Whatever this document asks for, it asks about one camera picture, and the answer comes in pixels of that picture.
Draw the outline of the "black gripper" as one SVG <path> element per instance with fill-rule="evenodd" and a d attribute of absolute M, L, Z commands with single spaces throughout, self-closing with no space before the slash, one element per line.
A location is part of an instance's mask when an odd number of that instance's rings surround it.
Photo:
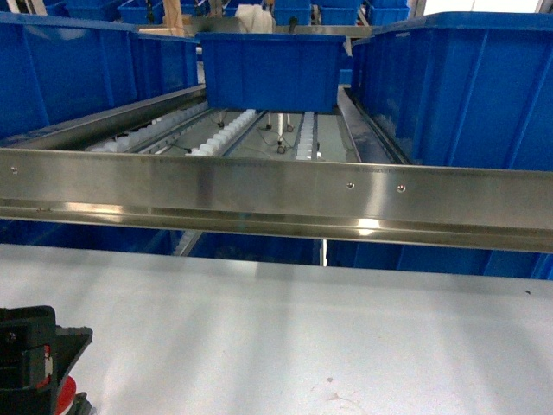
<path fill-rule="evenodd" d="M 54 414 L 61 386 L 92 343 L 63 328 L 49 305 L 1 309 L 1 413 Z"/>

